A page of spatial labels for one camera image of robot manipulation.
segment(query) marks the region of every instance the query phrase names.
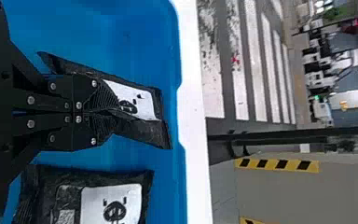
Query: bolt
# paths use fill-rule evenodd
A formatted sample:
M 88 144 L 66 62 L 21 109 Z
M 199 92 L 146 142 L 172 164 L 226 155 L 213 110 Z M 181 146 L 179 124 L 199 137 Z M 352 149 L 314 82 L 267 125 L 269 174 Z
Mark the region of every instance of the bolt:
M 66 116 L 66 117 L 65 117 L 65 123 L 69 123 L 69 122 L 71 122 L 71 117 Z
M 34 97 L 33 96 L 28 96 L 27 103 L 28 103 L 28 105 L 33 105 L 34 104 Z
M 27 127 L 30 129 L 33 129 L 34 128 L 34 120 L 32 120 L 32 119 L 28 120 Z
M 81 117 L 80 116 L 76 116 L 76 123 L 81 123 Z
M 57 85 L 54 82 L 51 82 L 50 88 L 52 91 L 55 91 L 57 89 Z
M 48 140 L 49 140 L 50 142 L 55 142 L 55 135 L 52 134 Z
M 82 106 L 83 106 L 83 105 L 82 105 L 80 102 L 77 102 L 77 103 L 76 103 L 76 109 L 81 109 Z

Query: blue bin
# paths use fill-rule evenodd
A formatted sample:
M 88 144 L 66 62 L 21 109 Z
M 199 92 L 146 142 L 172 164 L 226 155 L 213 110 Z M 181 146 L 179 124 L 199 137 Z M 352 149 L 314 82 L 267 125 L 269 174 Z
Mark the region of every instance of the blue bin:
M 176 91 L 181 83 L 177 16 L 169 0 L 4 1 L 15 45 L 41 73 L 46 51 L 106 73 L 161 89 L 173 150 L 119 136 L 102 147 L 74 153 L 42 152 L 38 164 L 107 172 L 155 171 L 147 223 L 186 223 L 185 151 L 178 143 Z M 20 178 L 10 186 L 2 223 L 19 199 Z

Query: gray wall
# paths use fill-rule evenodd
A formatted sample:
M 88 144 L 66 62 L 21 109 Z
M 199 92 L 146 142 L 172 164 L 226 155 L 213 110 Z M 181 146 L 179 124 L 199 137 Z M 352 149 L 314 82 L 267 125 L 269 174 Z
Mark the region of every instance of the gray wall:
M 237 170 L 240 215 L 266 223 L 358 223 L 353 157 L 358 155 L 342 156 L 344 163 L 322 162 L 319 174 Z

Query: black plastic bag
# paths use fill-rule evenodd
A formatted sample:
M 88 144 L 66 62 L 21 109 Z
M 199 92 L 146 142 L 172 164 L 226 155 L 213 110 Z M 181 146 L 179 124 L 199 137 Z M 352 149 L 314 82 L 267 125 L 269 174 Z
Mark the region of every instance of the black plastic bag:
M 13 224 L 145 224 L 154 173 L 29 165 Z

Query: yellow and black striped barrier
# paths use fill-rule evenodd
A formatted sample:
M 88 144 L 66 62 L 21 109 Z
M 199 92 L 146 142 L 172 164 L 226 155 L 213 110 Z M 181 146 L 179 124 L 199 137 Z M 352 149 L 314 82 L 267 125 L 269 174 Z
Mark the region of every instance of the yellow and black striped barrier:
M 268 170 L 268 171 L 288 171 L 319 173 L 318 161 L 300 161 L 300 160 L 276 160 L 276 159 L 249 159 L 240 158 L 235 160 L 235 167 L 249 170 Z
M 241 217 L 240 220 L 241 220 L 240 224 L 267 224 L 267 223 L 264 223 L 261 221 L 256 221 L 256 220 L 247 218 L 247 217 Z

